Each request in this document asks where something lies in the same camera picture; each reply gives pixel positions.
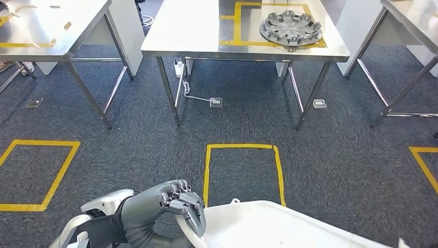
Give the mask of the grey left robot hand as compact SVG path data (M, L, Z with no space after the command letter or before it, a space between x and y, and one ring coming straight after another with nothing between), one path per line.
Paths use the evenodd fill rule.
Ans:
M133 247L192 247L185 236L167 237L153 228L164 213L180 216L198 236L206 231L205 203L183 179L153 186L127 199L121 209L125 237Z

